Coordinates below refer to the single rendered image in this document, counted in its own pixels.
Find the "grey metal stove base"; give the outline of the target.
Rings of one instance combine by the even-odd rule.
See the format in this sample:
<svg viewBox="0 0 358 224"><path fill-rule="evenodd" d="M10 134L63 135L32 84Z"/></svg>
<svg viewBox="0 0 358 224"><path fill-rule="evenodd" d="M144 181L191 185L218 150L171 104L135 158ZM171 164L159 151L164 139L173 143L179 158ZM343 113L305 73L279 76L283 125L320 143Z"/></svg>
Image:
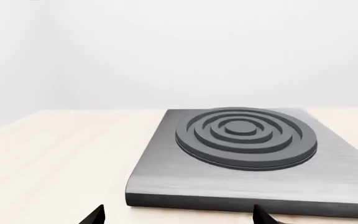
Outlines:
<svg viewBox="0 0 358 224"><path fill-rule="evenodd" d="M358 150L304 110L263 109L295 117L316 133L318 148L294 167L246 171L214 166L182 151L181 119L205 110L168 110L127 181L133 207L358 218Z"/></svg>

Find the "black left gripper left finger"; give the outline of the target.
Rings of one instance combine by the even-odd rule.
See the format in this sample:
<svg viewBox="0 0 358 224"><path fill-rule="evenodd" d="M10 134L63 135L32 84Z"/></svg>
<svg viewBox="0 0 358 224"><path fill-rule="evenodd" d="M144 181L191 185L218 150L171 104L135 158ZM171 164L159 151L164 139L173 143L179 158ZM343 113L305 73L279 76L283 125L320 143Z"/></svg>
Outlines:
<svg viewBox="0 0 358 224"><path fill-rule="evenodd" d="M104 224L106 219L104 205L100 205L93 210L79 224Z"/></svg>

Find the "dark grey ringed burner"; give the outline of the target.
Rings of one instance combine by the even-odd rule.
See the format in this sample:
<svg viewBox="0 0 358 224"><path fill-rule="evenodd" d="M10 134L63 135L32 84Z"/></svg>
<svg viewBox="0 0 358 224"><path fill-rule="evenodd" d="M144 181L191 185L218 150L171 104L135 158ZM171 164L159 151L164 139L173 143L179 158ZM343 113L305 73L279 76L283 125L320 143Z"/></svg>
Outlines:
<svg viewBox="0 0 358 224"><path fill-rule="evenodd" d="M272 110L216 108L181 119L178 146L190 156L235 170L268 171L298 166L317 152L314 130Z"/></svg>

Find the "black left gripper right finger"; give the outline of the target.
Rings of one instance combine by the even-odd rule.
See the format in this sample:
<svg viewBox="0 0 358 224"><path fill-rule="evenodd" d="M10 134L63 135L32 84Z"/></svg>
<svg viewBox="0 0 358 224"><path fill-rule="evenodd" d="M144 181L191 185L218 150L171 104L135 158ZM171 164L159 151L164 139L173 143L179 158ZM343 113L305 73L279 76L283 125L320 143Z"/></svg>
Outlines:
<svg viewBox="0 0 358 224"><path fill-rule="evenodd" d="M252 212L252 219L254 224L284 224L274 219L268 212L266 212L260 205L255 204Z"/></svg>

